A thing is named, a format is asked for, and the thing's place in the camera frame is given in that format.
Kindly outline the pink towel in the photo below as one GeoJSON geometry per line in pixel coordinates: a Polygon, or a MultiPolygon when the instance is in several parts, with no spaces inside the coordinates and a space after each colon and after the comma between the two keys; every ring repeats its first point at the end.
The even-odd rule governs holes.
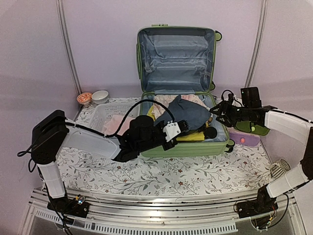
{"type": "MultiPolygon", "coordinates": [[[[122,122],[124,116],[123,115],[113,115],[109,121],[106,121],[103,125],[102,132],[105,135],[111,135],[116,132],[120,123],[122,122]]],[[[132,121],[133,117],[127,117],[124,121],[122,127],[120,128],[118,135],[123,135],[125,131],[129,129],[130,121],[132,121]]]]}

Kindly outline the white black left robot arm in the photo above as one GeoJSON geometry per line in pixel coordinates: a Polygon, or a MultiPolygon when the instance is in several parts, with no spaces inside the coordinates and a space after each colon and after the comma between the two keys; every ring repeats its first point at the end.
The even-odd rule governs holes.
{"type": "Polygon", "coordinates": [[[56,110],[32,130],[32,143],[18,157],[30,154],[42,176],[48,192],[48,208],[56,212],[78,215],[87,213],[90,204],[80,196],[69,199],[57,166],[62,148],[75,148],[95,153],[115,162],[128,162],[140,153],[162,146],[166,151],[177,144],[182,132],[179,123],[171,120],[155,124],[149,116],[131,120],[123,135],[104,135],[83,125],[69,122],[64,111],[56,110]]]}

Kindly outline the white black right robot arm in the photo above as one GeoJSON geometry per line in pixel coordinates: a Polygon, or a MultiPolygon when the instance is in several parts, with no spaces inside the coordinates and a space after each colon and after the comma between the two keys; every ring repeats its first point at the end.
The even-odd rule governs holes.
{"type": "Polygon", "coordinates": [[[279,137],[287,137],[302,145],[299,163],[283,176],[262,186],[254,200],[239,202],[235,208],[240,218],[252,217],[278,209],[276,198],[295,191],[313,179],[313,122],[298,115],[280,110],[274,106],[262,105],[257,87],[241,89],[240,106],[234,105],[233,97],[222,99],[210,112],[216,121],[226,127],[238,127],[241,122],[255,124],[269,129],[279,137]]]}

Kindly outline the dark blue garment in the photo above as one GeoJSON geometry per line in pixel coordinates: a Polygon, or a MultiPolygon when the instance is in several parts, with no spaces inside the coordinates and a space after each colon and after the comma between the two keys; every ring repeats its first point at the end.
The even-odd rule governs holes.
{"type": "Polygon", "coordinates": [[[211,113],[207,108],[182,99],[181,95],[178,95],[169,103],[167,109],[172,113],[175,122],[187,121],[190,131],[200,129],[211,117],[211,113]]]}

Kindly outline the green hard-shell suitcase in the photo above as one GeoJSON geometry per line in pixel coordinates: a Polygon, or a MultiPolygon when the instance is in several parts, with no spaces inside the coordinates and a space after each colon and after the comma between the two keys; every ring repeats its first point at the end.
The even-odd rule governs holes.
{"type": "MultiPolygon", "coordinates": [[[[157,24],[139,30],[136,59],[142,99],[156,95],[194,94],[208,107],[216,102],[211,94],[215,89],[213,73],[216,42],[222,34],[210,28],[167,26],[157,24]]],[[[195,157],[219,155],[233,151],[234,141],[227,128],[216,121],[214,139],[180,141],[167,151],[162,146],[141,153],[146,158],[195,157]]]]}

